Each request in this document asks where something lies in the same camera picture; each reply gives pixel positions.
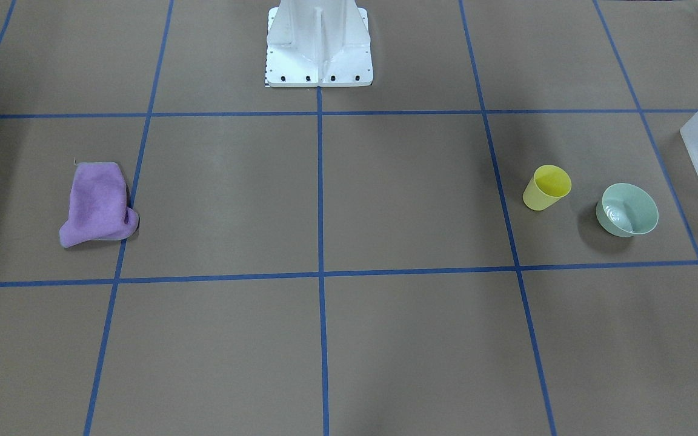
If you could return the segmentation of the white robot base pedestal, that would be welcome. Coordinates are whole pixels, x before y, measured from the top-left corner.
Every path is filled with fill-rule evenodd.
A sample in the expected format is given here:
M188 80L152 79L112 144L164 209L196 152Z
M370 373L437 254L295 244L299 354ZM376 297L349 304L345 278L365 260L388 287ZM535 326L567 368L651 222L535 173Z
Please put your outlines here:
M282 1L268 11L264 83L272 88L374 82L368 12L355 1Z

